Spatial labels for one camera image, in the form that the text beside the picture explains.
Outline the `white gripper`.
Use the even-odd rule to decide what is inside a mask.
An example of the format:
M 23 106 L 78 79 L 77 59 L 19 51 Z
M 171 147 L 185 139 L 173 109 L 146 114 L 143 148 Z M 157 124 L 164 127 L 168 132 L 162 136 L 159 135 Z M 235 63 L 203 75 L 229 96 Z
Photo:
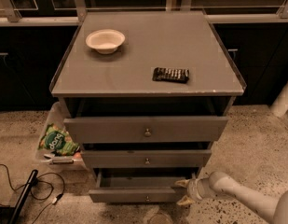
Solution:
M 207 178 L 178 180 L 175 182 L 175 185 L 183 188 L 187 187 L 187 195 L 183 196 L 177 202 L 179 206 L 190 205 L 193 202 L 200 202 L 205 198 L 211 197 L 209 181 Z

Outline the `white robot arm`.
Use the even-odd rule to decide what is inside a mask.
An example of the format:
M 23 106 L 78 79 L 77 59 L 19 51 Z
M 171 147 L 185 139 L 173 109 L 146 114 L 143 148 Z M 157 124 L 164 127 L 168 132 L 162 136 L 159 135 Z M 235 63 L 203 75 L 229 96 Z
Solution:
M 276 199 L 243 186 L 224 172 L 212 172 L 207 178 L 178 180 L 175 185 L 186 189 L 178 205 L 200 202 L 206 198 L 234 198 L 268 224 L 288 224 L 288 190 Z

